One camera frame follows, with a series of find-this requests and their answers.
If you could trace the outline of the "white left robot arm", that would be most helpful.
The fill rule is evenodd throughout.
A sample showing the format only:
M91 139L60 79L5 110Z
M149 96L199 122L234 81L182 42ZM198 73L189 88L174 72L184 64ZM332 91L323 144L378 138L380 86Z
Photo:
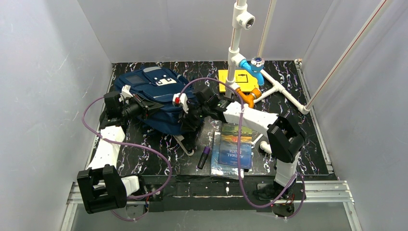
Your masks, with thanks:
M146 119L157 113L163 105L144 99L138 94L124 96L118 91L105 94L105 110L100 117L100 132L86 122L84 126L100 138L96 153L85 170L78 172L77 184L85 210L89 214L124 208L129 199L143 199L149 194L138 195L138 175L121 177L116 163L121 146L124 146L127 121L131 117Z

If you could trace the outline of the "navy blue student backpack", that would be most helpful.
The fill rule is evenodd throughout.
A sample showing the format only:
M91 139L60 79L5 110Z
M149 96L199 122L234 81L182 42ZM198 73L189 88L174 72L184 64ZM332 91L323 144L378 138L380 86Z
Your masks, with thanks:
M183 135L189 132L182 128L179 118L183 109L174 106L172 100L174 94L180 93L188 83L183 75L169 68L152 66L120 75L114 86L120 91L125 85L129 85L131 94L163 105L147 119L137 116L144 124L164 134Z

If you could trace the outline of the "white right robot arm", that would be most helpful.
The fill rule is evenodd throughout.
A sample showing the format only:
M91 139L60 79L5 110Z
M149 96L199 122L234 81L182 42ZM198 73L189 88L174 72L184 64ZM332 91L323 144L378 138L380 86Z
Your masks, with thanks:
M208 87L194 92L194 96L195 100L189 100L184 92L173 96L173 105L183 110L182 127L197 128L199 118L209 116L264 135L277 160L273 190L287 193L295 181L298 158L306 140L295 118L290 113L279 115L250 108L240 98L233 100L217 95Z

